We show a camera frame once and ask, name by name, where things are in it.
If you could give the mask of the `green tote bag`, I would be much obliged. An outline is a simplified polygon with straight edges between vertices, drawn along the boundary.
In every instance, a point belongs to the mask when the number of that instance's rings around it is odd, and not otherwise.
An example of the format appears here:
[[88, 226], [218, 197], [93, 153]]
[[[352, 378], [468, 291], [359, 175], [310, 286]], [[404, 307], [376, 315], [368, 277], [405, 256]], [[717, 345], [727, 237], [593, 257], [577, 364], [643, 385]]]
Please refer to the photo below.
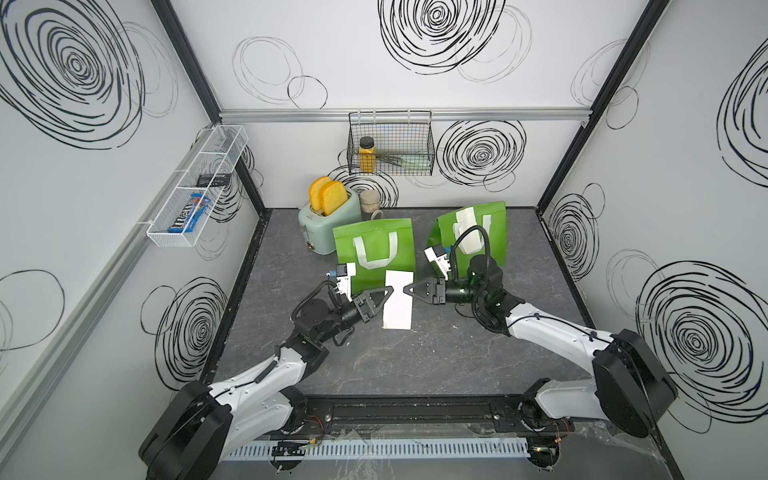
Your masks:
[[[478, 225], [487, 233], [490, 255], [499, 267], [507, 260], [507, 212], [504, 202], [478, 204], [439, 216], [427, 239], [427, 246], [452, 247], [468, 229]], [[475, 230], [456, 248], [456, 263], [460, 277], [467, 273], [470, 260], [484, 253], [484, 237]]]
[[416, 272], [410, 218], [363, 221], [333, 229], [339, 264], [354, 263], [351, 293], [385, 285], [387, 271]]

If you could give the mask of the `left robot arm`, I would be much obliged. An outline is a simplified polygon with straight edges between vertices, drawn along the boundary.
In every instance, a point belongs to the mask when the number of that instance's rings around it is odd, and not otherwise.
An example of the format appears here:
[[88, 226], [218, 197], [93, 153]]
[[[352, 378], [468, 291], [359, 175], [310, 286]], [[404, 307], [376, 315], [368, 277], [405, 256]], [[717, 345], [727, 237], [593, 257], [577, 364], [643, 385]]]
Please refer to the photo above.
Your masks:
[[305, 400], [296, 386], [341, 345], [359, 322], [381, 313], [385, 286], [353, 297], [321, 282], [291, 312], [294, 328], [268, 359], [229, 379], [182, 387], [141, 444], [149, 479], [207, 479], [238, 448], [273, 431], [297, 428]]

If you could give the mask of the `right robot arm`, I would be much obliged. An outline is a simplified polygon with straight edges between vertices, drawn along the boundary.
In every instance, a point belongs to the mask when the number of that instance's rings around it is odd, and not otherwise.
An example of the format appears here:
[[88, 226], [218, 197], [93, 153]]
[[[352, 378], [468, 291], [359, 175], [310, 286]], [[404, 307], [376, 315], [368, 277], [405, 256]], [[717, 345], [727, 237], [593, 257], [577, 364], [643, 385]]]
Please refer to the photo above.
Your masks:
[[678, 389], [642, 336], [588, 328], [544, 312], [504, 287], [494, 260], [477, 255], [467, 274], [451, 270], [402, 287], [431, 305], [466, 304], [486, 330], [543, 347], [587, 373], [582, 380], [541, 378], [521, 395], [520, 418], [531, 430], [550, 421], [576, 418], [608, 421], [645, 438], [678, 397]]

